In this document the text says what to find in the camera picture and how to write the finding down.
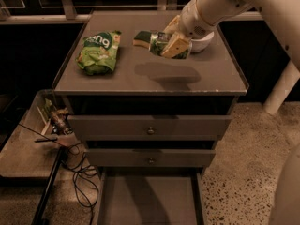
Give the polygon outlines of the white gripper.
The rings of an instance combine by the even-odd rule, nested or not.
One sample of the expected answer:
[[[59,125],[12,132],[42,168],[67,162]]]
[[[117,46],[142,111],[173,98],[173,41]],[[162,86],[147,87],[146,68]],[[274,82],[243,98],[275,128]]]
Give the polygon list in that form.
[[[208,0],[190,0],[180,16],[176,15],[163,30],[166,34],[175,33],[160,55],[171,59],[186,59],[191,50],[191,38],[204,38],[214,29],[215,25],[210,21]]]

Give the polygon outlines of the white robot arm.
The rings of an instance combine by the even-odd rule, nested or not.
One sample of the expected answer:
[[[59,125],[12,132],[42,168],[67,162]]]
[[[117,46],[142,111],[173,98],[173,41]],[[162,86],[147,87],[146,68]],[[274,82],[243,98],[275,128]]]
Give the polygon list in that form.
[[[172,58],[192,39],[201,39],[222,21],[256,8],[281,47],[300,65],[300,0],[190,0],[167,27],[171,40],[162,55]]]

